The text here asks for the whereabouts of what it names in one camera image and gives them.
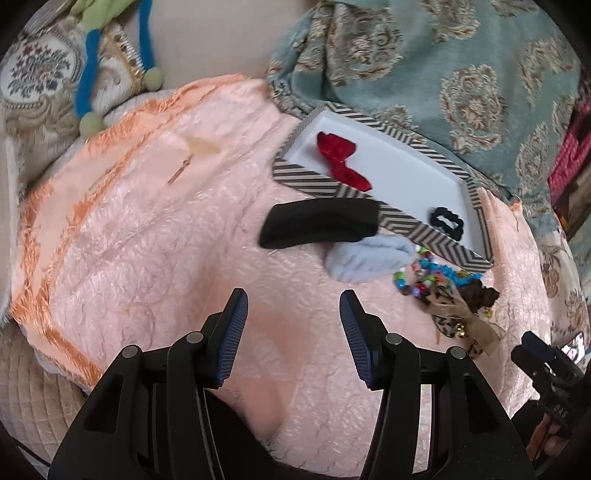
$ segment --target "orange fabric trim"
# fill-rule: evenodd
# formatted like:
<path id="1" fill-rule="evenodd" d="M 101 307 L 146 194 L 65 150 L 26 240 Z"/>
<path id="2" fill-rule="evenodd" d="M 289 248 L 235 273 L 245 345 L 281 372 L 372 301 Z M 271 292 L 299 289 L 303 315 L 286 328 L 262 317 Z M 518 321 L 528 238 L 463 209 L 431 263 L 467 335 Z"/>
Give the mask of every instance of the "orange fabric trim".
<path id="1" fill-rule="evenodd" d="M 96 153 L 104 153 L 109 147 L 113 146 L 120 139 L 128 137 L 133 131 L 136 124 L 137 116 L 142 113 L 162 113 L 173 108 L 176 103 L 191 90 L 206 87 L 211 85 L 213 88 L 206 92 L 199 101 L 209 97 L 220 86 L 229 85 L 246 80 L 244 75 L 227 75 L 217 79 L 204 79 L 190 83 L 185 87 L 180 88 L 174 92 L 166 100 L 150 99 L 143 105 L 138 107 L 133 112 L 130 112 L 115 125 L 104 130 L 100 134 L 94 136 L 86 142 L 85 149 L 87 153 L 92 156 Z M 82 222 L 86 218 L 88 212 L 94 204 L 100 200 L 113 182 L 123 173 L 128 166 L 132 156 L 142 148 L 148 141 L 152 140 L 162 130 L 166 129 L 174 120 L 185 113 L 188 109 L 194 107 L 193 104 L 187 105 L 180 109 L 176 114 L 172 115 L 152 132 L 143 135 L 141 139 L 131 147 L 115 165 L 105 172 L 103 176 L 95 183 L 96 188 L 90 194 L 86 194 L 85 198 L 77 202 L 73 206 L 72 214 L 68 216 L 68 226 L 61 234 L 60 245 L 55 250 L 52 260 L 48 267 L 44 269 L 41 278 L 41 284 L 37 295 L 33 294 L 33 272 L 37 268 L 39 262 L 40 245 L 36 241 L 33 234 L 33 226 L 37 218 L 37 213 L 40 206 L 53 193 L 51 180 L 41 185 L 37 190 L 32 192 L 28 201 L 22 207 L 21 212 L 21 242 L 22 242 L 22 257 L 21 268 L 24 275 L 24 285 L 22 290 L 13 299 L 11 304 L 11 313 L 18 323 L 30 325 L 35 328 L 44 338 L 54 345 L 65 357 L 74 365 L 80 372 L 77 375 L 73 372 L 71 374 L 82 385 L 93 388 L 100 380 L 104 370 L 99 368 L 94 362 L 84 356 L 75 345 L 64 338 L 64 336 L 56 330 L 51 321 L 50 309 L 50 292 L 57 281 L 57 276 L 63 265 L 63 260 L 68 250 L 68 247 L 78 233 Z M 48 360 L 64 371 L 68 371 L 55 358 L 48 357 Z"/>

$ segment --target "black cable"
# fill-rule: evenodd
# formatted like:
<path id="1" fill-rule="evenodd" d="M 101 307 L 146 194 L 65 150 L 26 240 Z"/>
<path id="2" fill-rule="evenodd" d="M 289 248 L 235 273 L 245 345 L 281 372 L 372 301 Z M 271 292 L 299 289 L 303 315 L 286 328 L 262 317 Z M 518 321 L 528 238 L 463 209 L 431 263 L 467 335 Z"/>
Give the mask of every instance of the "black cable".
<path id="1" fill-rule="evenodd" d="M 40 456 L 38 456 L 35 452 L 33 452 L 28 446 L 23 445 L 21 442 L 19 442 L 15 437 L 13 437 L 11 435 L 10 437 L 12 439 L 12 441 L 14 443 L 16 443 L 18 445 L 18 447 L 21 450 L 24 450 L 25 452 L 27 452 L 29 455 L 31 455 L 37 462 L 42 463 L 43 465 L 45 465 L 46 467 L 51 466 L 51 462 L 48 462 L 47 460 L 41 458 Z"/>

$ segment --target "silver screw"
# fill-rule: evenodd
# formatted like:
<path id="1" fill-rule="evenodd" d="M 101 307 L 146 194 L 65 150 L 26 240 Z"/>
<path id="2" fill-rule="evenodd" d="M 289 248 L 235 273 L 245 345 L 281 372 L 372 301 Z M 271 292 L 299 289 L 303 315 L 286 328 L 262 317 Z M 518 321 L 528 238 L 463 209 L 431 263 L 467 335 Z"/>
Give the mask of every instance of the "silver screw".
<path id="1" fill-rule="evenodd" d="M 203 334 L 201 332 L 191 332 L 187 335 L 187 341 L 189 343 L 199 343 L 203 340 Z"/>
<path id="2" fill-rule="evenodd" d="M 138 348 L 135 345 L 128 345 L 123 349 L 123 356 L 125 358 L 131 358 L 138 353 Z"/>
<path id="3" fill-rule="evenodd" d="M 390 345 L 400 345 L 402 343 L 402 337 L 397 333 L 389 333 L 386 335 L 386 341 Z"/>
<path id="4" fill-rule="evenodd" d="M 452 357 L 461 360 L 462 358 L 466 358 L 466 351 L 459 346 L 452 347 Z"/>

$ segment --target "green pom-pom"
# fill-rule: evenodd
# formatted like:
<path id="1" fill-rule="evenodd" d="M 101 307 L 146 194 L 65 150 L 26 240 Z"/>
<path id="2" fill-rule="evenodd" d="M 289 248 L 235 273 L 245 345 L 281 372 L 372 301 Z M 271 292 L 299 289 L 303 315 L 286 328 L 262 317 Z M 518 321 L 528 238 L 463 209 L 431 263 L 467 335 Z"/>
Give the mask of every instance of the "green pom-pom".
<path id="1" fill-rule="evenodd" d="M 90 138 L 107 127 L 102 117 L 94 112 L 88 112 L 80 120 L 79 128 L 82 138 Z"/>
<path id="2" fill-rule="evenodd" d="M 144 86 L 147 91 L 160 90 L 164 83 L 164 72 L 160 67 L 152 67 L 144 74 Z"/>

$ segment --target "black and white striped edge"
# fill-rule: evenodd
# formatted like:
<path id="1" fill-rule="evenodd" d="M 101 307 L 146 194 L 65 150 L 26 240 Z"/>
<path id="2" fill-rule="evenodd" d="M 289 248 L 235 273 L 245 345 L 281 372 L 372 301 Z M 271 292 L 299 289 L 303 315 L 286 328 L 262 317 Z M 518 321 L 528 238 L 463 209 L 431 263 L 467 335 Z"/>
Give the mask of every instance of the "black and white striped edge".
<path id="1" fill-rule="evenodd" d="M 436 255 L 439 255 L 466 270 L 485 272 L 493 266 L 494 260 L 492 256 L 491 242 L 488 228 L 486 227 L 482 204 L 478 196 L 478 191 L 476 190 L 476 183 L 468 172 L 460 168 L 454 162 L 446 159 L 432 148 L 426 147 L 424 144 L 413 140 L 405 133 L 396 130 L 391 126 L 384 125 L 364 113 L 356 112 L 347 106 L 338 105 L 336 103 L 327 103 L 326 107 L 339 115 L 346 116 L 347 118 L 363 123 L 364 125 L 376 128 L 396 140 L 406 143 L 464 180 L 466 182 L 470 202 L 478 216 L 486 258 L 482 258 L 480 255 L 465 248 L 447 235 L 435 230 L 430 225 L 426 225 L 416 218 L 407 215 L 401 210 L 384 202 L 380 202 L 380 226 L 393 233 L 406 236 L 414 243 L 423 245 Z M 349 187 L 331 177 L 307 170 L 304 167 L 289 163 L 283 159 L 283 156 L 285 156 L 287 151 L 294 144 L 296 138 L 322 111 L 324 111 L 324 109 L 325 107 L 323 106 L 314 109 L 310 115 L 300 122 L 300 124 L 292 131 L 279 152 L 277 152 L 275 160 L 273 161 L 273 179 L 314 197 L 373 198 L 371 195 L 354 189 L 353 187 Z"/>

